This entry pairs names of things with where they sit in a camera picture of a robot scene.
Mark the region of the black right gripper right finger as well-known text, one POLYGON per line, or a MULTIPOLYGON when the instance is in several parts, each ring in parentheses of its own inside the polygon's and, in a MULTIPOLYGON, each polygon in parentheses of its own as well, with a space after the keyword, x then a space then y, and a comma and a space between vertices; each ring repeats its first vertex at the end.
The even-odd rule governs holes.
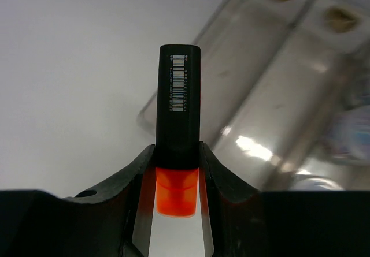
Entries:
POLYGON ((368 256, 369 192, 260 192, 199 145, 206 256, 368 256))

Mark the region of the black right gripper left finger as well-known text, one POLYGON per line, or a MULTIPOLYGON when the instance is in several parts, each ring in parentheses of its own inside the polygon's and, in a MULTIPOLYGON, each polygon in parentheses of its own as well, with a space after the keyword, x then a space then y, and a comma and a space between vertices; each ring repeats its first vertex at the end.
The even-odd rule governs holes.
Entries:
POLYGON ((148 256, 156 172, 154 146, 74 197, 1 192, 2 256, 148 256))

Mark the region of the orange cap black highlighter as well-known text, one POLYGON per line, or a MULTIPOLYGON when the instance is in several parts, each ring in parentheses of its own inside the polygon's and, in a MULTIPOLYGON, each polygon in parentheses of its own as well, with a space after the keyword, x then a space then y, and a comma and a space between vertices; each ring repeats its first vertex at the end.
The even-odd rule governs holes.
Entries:
POLYGON ((201 107, 201 49, 160 47, 157 87, 157 212, 175 218, 196 212, 201 107))

